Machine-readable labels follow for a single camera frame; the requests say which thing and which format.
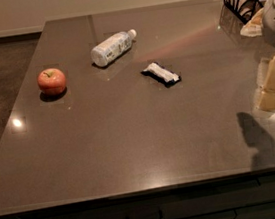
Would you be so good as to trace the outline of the white blue rxbar wrapper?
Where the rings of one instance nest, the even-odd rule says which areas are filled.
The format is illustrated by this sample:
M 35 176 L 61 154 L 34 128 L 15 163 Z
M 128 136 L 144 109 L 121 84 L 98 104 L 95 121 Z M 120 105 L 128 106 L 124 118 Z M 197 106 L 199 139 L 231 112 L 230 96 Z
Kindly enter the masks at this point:
M 142 75 L 153 76 L 158 81 L 161 81 L 163 84 L 174 85 L 177 82 L 181 81 L 181 77 L 178 76 L 175 72 L 167 70 L 165 67 L 162 67 L 157 62 L 150 63 L 144 70 L 141 71 Z

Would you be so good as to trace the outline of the red apple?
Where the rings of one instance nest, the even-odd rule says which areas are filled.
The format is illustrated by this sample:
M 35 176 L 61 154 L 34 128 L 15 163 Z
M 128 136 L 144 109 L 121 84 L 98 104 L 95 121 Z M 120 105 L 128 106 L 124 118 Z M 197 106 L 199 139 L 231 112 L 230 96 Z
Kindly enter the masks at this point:
M 43 70 L 37 77 L 37 85 L 40 91 L 48 96 L 57 96 L 66 88 L 66 76 L 56 68 Z

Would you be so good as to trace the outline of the snack packet beside basket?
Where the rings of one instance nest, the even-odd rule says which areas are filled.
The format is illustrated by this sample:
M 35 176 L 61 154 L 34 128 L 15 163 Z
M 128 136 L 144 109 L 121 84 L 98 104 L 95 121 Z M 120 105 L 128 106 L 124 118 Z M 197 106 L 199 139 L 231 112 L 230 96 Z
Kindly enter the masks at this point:
M 262 19 L 264 10 L 261 8 L 254 14 L 251 20 L 247 24 L 243 25 L 240 30 L 240 34 L 245 37 L 262 36 Z

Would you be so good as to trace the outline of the clear plastic water bottle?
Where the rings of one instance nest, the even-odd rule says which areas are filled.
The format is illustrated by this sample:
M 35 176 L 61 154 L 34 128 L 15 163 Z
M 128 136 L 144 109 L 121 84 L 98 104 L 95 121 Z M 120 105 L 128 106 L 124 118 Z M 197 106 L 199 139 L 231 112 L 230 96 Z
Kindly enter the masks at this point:
M 93 63 L 103 68 L 108 66 L 132 47 L 136 36 L 137 33 L 134 29 L 110 36 L 91 50 Z

